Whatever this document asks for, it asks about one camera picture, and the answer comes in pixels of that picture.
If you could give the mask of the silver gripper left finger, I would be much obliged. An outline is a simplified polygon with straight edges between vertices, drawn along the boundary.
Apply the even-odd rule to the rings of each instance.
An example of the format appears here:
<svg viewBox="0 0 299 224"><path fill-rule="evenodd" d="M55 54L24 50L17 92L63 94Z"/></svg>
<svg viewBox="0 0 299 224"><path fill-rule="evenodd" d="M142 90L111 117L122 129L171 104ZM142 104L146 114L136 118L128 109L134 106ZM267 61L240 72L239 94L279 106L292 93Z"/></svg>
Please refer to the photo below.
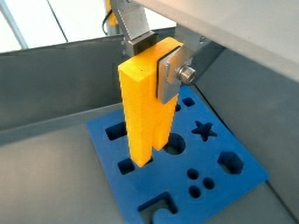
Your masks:
<svg viewBox="0 0 299 224"><path fill-rule="evenodd" d="M146 9L139 3L132 0L111 0L111 6L124 34L126 54L134 57L156 44L156 33L150 29Z"/></svg>

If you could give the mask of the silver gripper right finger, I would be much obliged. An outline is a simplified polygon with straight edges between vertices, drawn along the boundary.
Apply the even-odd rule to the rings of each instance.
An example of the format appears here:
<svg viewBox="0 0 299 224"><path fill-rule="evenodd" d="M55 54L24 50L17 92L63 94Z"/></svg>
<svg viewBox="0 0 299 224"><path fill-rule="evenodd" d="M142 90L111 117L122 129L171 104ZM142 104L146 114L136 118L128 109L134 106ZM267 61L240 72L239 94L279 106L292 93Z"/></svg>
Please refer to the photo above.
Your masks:
<svg viewBox="0 0 299 224"><path fill-rule="evenodd" d="M211 41L183 25L175 27L174 49L158 60L156 98L166 104L180 91L180 85L191 85L200 75L192 67L195 57L206 57Z"/></svg>

